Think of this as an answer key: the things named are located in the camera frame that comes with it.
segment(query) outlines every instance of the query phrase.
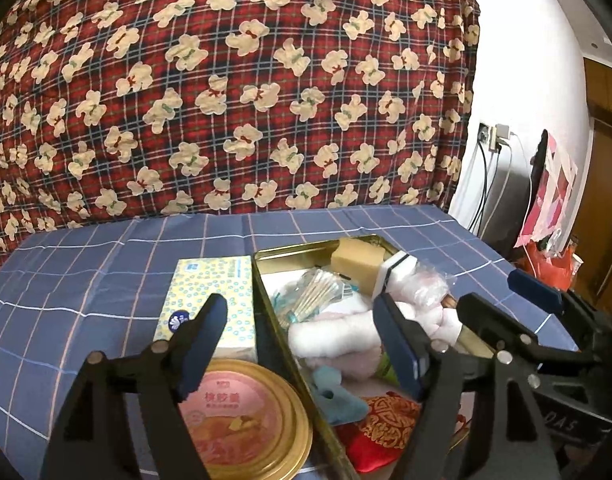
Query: round tin can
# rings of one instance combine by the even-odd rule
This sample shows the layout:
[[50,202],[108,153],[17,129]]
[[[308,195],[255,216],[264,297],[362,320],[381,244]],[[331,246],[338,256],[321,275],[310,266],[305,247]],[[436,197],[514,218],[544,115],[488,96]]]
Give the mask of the round tin can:
[[211,361],[179,409],[213,480],[289,480],[310,452],[312,427],[297,393],[253,363]]

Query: wooden door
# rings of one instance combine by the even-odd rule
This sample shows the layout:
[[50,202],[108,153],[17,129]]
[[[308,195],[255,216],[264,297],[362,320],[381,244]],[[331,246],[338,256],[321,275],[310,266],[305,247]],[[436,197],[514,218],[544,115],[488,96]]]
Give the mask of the wooden door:
[[594,301],[612,264],[612,128],[600,121],[595,121],[588,179],[572,232],[584,261],[577,288],[582,295],[589,291],[587,299]]

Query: screw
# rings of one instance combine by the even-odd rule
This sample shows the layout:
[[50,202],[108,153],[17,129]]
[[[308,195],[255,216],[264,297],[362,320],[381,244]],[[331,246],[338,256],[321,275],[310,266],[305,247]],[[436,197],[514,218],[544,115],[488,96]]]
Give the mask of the screw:
[[90,354],[88,354],[88,357],[86,357],[86,361],[88,362],[88,364],[91,364],[91,365],[100,364],[100,362],[102,362],[103,359],[104,359],[104,354],[102,354],[102,352],[100,352],[99,350],[95,350],[94,352],[91,352]]
[[509,365],[513,361],[513,355],[506,350],[497,353],[497,360],[503,365]]
[[540,378],[537,375],[530,374],[528,376],[528,384],[533,390],[536,390],[540,387],[540,384],[542,384],[542,382],[540,381]]
[[163,354],[168,350],[168,341],[165,339],[158,339],[152,345],[150,345],[150,351],[154,354]]
[[433,339],[430,342],[430,348],[435,350],[435,352],[439,352],[440,354],[445,353],[449,349],[449,344],[442,339]]

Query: blue round logo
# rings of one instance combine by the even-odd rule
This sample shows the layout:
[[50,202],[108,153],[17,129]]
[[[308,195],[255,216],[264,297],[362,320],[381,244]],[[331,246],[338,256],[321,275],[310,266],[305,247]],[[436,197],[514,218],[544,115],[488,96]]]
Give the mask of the blue round logo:
[[168,329],[176,332],[182,323],[190,320],[190,315],[185,310],[176,310],[168,318]]

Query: red plaid fabric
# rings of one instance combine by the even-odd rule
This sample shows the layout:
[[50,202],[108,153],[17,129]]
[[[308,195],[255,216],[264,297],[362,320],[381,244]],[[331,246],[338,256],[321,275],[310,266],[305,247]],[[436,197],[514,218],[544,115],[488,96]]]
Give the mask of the red plaid fabric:
[[37,230],[448,208],[474,0],[19,0],[0,24],[0,265]]

